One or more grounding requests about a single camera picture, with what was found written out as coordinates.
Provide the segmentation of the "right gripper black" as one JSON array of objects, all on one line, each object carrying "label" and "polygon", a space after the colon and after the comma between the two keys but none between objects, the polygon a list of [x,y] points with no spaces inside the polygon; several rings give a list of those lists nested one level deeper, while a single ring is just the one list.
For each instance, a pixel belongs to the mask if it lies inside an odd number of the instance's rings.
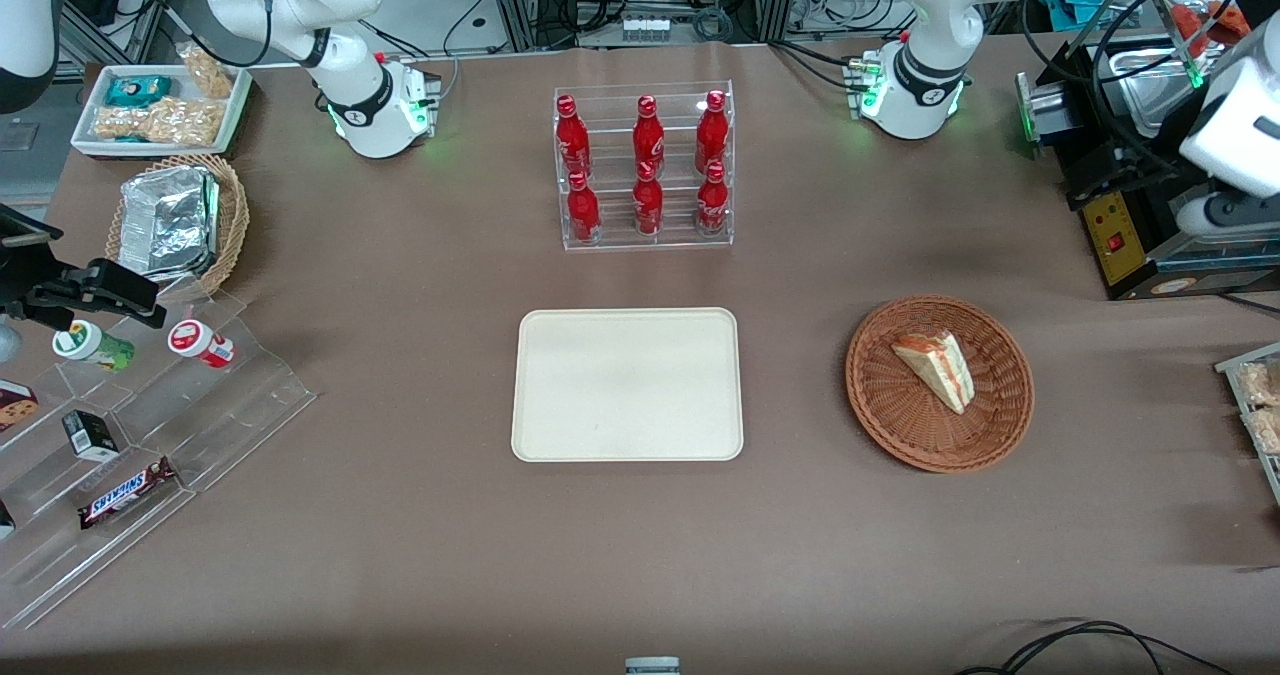
[{"label": "right gripper black", "polygon": [[160,287],[128,268],[109,259],[88,264],[84,281],[54,281],[63,265],[50,245],[63,237],[63,231],[28,218],[1,205],[1,301],[22,298],[26,320],[54,330],[67,330],[78,313],[88,310],[114,313],[160,329],[166,310],[157,302]]}]

